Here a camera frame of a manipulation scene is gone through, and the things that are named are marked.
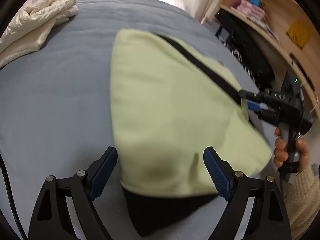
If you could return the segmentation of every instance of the white comforter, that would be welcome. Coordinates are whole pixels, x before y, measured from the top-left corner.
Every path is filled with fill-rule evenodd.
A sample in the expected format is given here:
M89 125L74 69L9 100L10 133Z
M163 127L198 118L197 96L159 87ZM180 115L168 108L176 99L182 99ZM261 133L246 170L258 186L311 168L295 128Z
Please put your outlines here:
M77 13L76 0L27 0L0 38L0 68L38 51L53 27Z

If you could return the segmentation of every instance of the black strap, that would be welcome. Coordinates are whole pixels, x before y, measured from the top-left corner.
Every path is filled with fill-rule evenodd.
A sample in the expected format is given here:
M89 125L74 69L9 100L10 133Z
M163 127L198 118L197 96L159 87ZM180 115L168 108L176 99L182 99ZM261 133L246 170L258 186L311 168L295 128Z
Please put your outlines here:
M310 78L308 77L307 73L304 71L303 67L301 66L300 62L298 61L298 59L292 54L289 54L290 58L295 62L295 64L298 66L298 68L300 69L300 71L302 72L302 74L304 75L304 77L306 78L307 82L309 83L311 89L313 90L313 92L315 91L315 87L312 83L312 81L310 80Z
M162 36L160 34L156 34L156 35L164 39L165 41L167 41L169 44L171 44L187 60L189 60L193 65L195 65L200 70L202 70L203 73L205 73L213 82L215 82L223 91L225 91L238 105L241 106L241 98L238 95L238 91L235 88L233 88L227 81L225 81L221 76L216 74L213 70L208 68L201 61L196 59L193 55L191 55L184 47L182 47L176 41L168 37Z

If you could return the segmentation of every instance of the black cable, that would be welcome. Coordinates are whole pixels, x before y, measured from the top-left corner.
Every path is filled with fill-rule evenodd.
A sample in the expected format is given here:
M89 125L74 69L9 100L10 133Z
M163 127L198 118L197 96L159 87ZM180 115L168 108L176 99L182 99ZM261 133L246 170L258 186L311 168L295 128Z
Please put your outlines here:
M22 225L21 225L18 213L17 213L17 209L16 209L16 206L14 204L12 190L11 190L10 181L9 181L9 176L8 176L7 169L6 169L5 165L4 165L4 161L2 159L1 152L0 152L0 168L1 168L1 171L2 171L3 178L4 178L4 184L5 184L5 188L7 190L7 195L8 195L8 199L9 199L9 203L10 203L10 207L11 207L11 211L12 211L14 220L15 220L15 222L17 224L17 227L18 227L19 232L20 232L20 234L22 236L22 239L23 240L28 240L28 238L26 236L26 233L24 232L24 230L22 228Z

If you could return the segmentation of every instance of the black bag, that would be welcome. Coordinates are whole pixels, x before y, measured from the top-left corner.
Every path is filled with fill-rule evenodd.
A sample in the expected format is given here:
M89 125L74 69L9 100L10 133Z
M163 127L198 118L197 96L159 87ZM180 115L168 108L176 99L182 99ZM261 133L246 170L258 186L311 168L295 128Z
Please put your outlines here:
M227 43L232 43L232 46L240 52L242 65L257 87L260 90L271 88L270 83L275 79L275 75L269 62L245 31L244 25L246 23L223 9L220 9L215 17L229 32L230 37L227 39Z

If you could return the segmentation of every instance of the metal screw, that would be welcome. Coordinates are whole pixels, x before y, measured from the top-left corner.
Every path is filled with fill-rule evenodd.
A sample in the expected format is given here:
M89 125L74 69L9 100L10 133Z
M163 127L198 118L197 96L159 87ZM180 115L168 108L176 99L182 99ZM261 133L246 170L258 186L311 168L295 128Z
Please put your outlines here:
M235 175L236 175L238 178L241 178L241 177L243 177L243 172L242 172L242 171L235 171Z
M45 180L46 180L47 182L50 182L50 181L53 181L53 179L54 179L54 176L49 175Z
M77 172L77 176L78 177L83 177L85 175L85 171L84 170L80 170Z
M272 176L267 176L267 181L269 181L269 182L274 182L274 181L275 181L275 178L272 177Z

